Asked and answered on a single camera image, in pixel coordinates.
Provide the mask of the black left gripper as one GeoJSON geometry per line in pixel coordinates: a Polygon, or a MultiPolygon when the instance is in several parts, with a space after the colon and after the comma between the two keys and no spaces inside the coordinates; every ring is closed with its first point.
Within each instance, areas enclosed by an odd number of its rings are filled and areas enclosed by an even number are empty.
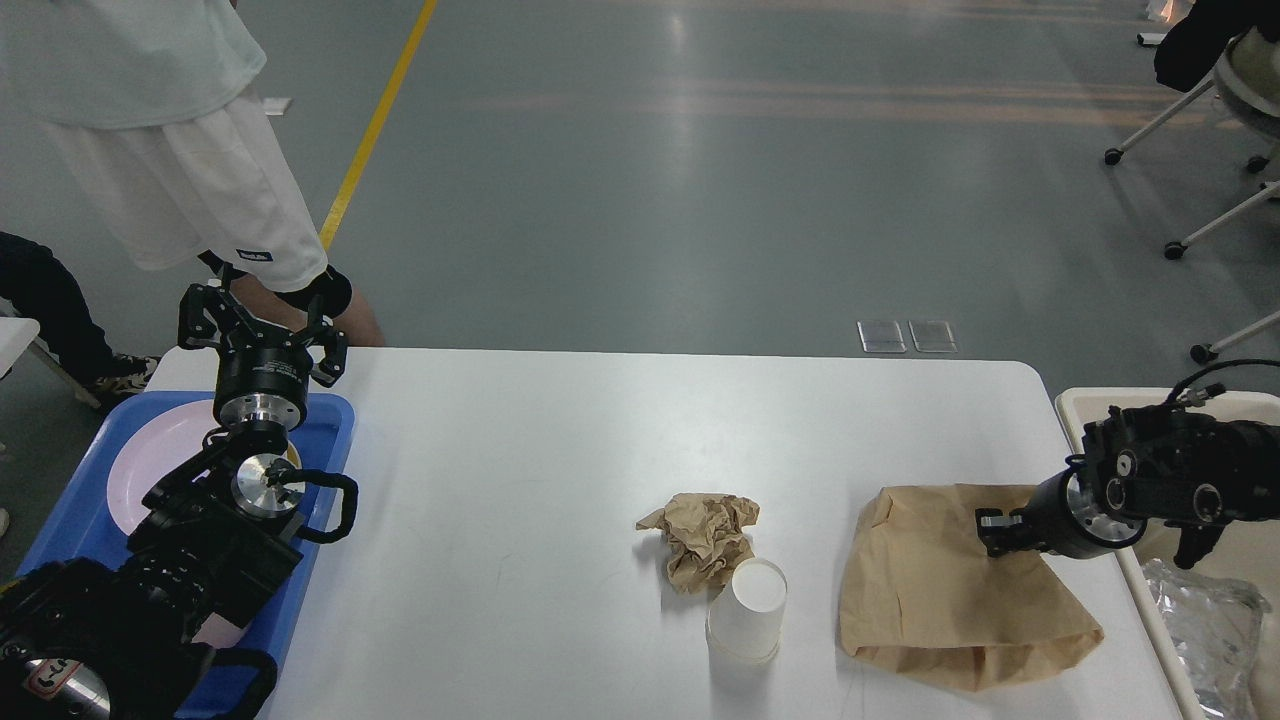
{"type": "Polygon", "coordinates": [[[294,333],[296,347],[261,348],[261,324],[230,291],[227,270],[188,287],[177,327],[179,348],[219,348],[212,415],[221,427],[264,420],[294,429],[307,416],[310,377],[332,388],[348,366],[348,337],[321,313],[294,333]],[[323,351],[312,365],[311,347],[323,351]]]}

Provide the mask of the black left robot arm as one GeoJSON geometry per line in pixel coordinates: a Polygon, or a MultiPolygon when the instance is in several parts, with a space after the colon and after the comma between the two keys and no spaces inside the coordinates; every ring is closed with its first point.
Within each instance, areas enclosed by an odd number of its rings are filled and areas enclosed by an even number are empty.
{"type": "Polygon", "coordinates": [[[20,719],[174,719],[215,667],[250,667],[228,719],[255,717],[274,691],[262,650],[197,641],[220,616],[243,626],[302,562],[296,541],[330,544],[355,527],[358,486],[285,456],[311,380],[330,387],[348,340],[321,295],[300,331],[257,319],[229,290],[192,284],[178,343],[212,347],[216,425],[143,497],[147,516],[110,569],[46,562],[3,588],[3,708],[20,719]]]}

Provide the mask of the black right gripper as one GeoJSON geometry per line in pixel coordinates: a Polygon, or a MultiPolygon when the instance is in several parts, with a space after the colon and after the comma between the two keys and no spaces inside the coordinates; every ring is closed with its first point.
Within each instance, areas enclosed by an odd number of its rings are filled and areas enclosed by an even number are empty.
{"type": "Polygon", "coordinates": [[[1146,520],[1117,520],[1098,509],[1071,468],[1041,483],[1023,509],[975,511],[975,530],[988,559],[1027,551],[1096,559],[1132,547],[1147,525],[1146,520]]]}

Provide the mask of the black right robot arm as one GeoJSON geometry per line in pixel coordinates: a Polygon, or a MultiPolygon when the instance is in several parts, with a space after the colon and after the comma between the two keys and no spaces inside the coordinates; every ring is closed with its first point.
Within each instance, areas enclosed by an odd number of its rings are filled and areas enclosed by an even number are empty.
{"type": "Polygon", "coordinates": [[[1082,451],[1023,507],[975,510],[986,552],[1094,559],[1135,544],[1157,520],[1180,530],[1174,561],[1188,570],[1234,521],[1275,520],[1279,430],[1204,414],[1225,389],[1196,389],[1188,377],[1158,404],[1111,406],[1105,419],[1084,424],[1082,451]]]}

